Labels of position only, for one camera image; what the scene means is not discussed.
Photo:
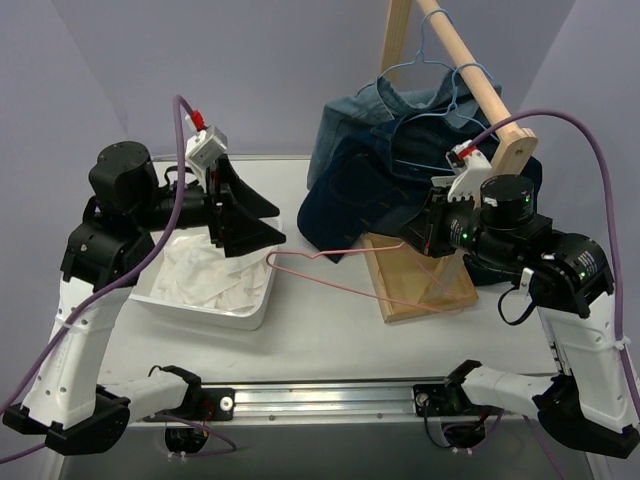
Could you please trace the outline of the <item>pink wire hanger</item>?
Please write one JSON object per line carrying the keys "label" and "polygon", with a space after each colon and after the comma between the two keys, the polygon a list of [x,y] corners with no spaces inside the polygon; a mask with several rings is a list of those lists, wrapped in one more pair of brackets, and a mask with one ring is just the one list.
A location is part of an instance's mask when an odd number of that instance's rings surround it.
{"label": "pink wire hanger", "polygon": [[475,303],[473,288],[458,290],[457,279],[447,280],[435,260],[422,257],[403,242],[335,251],[274,251],[266,264],[279,272],[309,280],[348,294],[373,299],[383,320],[393,323],[421,315],[458,315]]}

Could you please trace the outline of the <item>white pleated skirt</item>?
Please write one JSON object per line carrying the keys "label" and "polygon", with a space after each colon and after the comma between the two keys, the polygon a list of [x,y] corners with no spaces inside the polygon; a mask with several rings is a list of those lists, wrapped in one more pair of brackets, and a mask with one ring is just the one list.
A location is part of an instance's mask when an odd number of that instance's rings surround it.
{"label": "white pleated skirt", "polygon": [[244,312],[261,303],[268,248],[227,258],[205,234],[180,236],[164,248],[150,296],[187,306]]}

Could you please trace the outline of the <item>dark blue denim skirt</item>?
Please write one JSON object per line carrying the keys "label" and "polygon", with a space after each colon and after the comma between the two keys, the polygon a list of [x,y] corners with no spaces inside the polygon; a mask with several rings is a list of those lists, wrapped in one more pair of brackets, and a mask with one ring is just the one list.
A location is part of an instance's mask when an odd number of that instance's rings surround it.
{"label": "dark blue denim skirt", "polygon": [[422,209],[434,176],[401,176],[391,169],[391,143],[403,117],[346,136],[297,214],[302,236],[329,258],[365,233],[395,237]]}

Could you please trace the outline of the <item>blue wire hanger front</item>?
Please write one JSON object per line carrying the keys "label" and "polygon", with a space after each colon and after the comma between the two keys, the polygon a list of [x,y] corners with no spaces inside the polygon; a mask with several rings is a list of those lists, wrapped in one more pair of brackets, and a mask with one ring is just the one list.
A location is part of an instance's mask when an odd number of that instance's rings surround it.
{"label": "blue wire hanger front", "polygon": [[450,175],[455,145],[485,131],[489,122],[462,78],[467,63],[446,74],[425,111],[401,119],[391,143],[391,169],[401,176]]}

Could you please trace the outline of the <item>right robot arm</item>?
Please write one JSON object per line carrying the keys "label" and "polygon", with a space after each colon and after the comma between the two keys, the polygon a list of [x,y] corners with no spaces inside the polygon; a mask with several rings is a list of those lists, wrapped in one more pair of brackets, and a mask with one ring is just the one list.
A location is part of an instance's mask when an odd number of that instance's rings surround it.
{"label": "right robot arm", "polygon": [[455,412],[493,407],[536,418],[558,443],[626,458],[639,443],[639,416],[614,328],[614,279],[603,249],[589,237],[556,230],[534,207],[530,179],[486,180],[478,197],[459,196],[450,177],[434,181],[402,238],[424,255],[462,251],[507,271],[537,314],[557,371],[526,376],[463,362],[445,380]]}

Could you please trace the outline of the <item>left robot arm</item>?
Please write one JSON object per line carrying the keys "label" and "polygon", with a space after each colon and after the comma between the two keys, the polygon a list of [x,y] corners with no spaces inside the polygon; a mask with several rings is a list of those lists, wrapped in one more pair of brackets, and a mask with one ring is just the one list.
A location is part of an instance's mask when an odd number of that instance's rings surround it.
{"label": "left robot arm", "polygon": [[160,181],[147,148],[135,141],[104,148],[89,173],[93,194],[70,234],[61,264],[59,307],[52,335],[31,369],[21,401],[1,409],[3,423],[40,435],[64,456],[108,451],[127,426],[169,414],[192,420],[204,402],[198,375],[154,367],[142,379],[98,381],[115,321],[141,272],[177,229],[204,227],[228,257],[284,243],[270,224],[279,208],[247,185],[225,153],[216,154],[202,183]]}

